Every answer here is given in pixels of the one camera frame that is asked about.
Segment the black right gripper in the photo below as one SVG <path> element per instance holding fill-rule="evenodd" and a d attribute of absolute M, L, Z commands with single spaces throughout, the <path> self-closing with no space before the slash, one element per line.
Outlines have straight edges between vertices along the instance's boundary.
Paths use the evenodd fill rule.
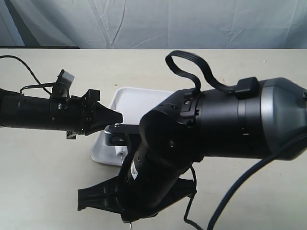
<path fill-rule="evenodd" d="M 124 162 L 120 176 L 78 190 L 77 210 L 95 208 L 123 216 L 155 216 L 196 193 L 195 182 L 180 176 L 203 158 L 194 147 L 157 151 L 141 143 Z"/>

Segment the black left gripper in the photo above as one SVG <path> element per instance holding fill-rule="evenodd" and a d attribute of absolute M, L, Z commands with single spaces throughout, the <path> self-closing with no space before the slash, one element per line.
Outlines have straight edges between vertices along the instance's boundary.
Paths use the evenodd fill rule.
<path fill-rule="evenodd" d="M 77 135 L 88 136 L 123 122 L 121 113 L 101 105 L 99 100 L 100 91 L 93 89 L 82 97 L 50 97 L 50 129 L 66 131 L 66 139 L 76 139 Z"/>

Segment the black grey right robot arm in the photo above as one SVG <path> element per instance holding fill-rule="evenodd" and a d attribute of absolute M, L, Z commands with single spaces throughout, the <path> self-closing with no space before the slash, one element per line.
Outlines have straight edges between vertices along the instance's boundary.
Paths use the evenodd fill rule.
<path fill-rule="evenodd" d="M 78 210 L 148 218 L 196 193 L 181 175 L 205 157 L 297 158 L 307 148 L 304 92 L 285 78 L 243 79 L 234 93 L 176 91 L 139 124 L 109 125 L 106 144 L 128 154 L 117 176 L 78 191 Z"/>

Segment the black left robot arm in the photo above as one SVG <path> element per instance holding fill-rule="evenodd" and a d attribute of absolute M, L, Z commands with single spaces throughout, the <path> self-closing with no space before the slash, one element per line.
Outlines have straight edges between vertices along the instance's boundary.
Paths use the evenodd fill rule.
<path fill-rule="evenodd" d="M 122 123 L 121 113 L 99 103 L 100 91 L 89 89 L 82 97 L 53 92 L 49 98 L 0 91 L 2 127 L 65 131 L 67 139 L 88 136 L 106 126 Z"/>

